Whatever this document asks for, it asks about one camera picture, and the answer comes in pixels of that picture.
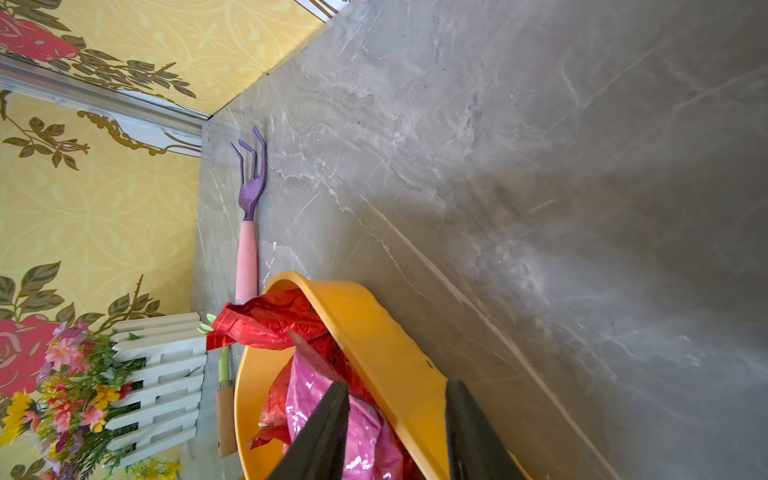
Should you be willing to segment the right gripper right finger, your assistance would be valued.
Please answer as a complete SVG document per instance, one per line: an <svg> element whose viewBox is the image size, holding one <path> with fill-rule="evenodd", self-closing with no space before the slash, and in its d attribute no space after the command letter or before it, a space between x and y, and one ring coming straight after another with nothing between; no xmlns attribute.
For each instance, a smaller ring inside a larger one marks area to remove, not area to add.
<svg viewBox="0 0 768 480"><path fill-rule="evenodd" d="M449 380L445 398L450 478L524 480L522 469L503 446L466 385Z"/></svg>

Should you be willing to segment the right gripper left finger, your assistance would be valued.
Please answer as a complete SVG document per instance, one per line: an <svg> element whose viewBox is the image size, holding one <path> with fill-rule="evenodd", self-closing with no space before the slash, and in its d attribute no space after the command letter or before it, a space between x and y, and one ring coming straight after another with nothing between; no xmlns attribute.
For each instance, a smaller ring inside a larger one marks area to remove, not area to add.
<svg viewBox="0 0 768 480"><path fill-rule="evenodd" d="M341 479L349 410L348 386L334 382L267 479Z"/></svg>

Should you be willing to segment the pink tea bag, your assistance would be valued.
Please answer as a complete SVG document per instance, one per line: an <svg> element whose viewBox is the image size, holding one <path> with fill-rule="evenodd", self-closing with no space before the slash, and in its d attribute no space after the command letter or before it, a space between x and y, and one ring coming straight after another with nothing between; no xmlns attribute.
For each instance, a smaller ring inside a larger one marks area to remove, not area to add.
<svg viewBox="0 0 768 480"><path fill-rule="evenodd" d="M296 440L334 382L349 388L344 479L403 479L405 457L392 427L332 336L309 342L292 332L295 352L286 393L289 437Z"/></svg>

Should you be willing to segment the orange plastic storage box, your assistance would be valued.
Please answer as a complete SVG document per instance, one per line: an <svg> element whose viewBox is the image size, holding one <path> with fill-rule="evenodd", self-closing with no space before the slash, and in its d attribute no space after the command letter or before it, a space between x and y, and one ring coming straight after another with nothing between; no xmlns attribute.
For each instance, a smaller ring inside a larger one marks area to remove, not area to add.
<svg viewBox="0 0 768 480"><path fill-rule="evenodd" d="M361 376L421 474L451 479L447 379L365 287L281 272L268 293L300 289Z"/></svg>

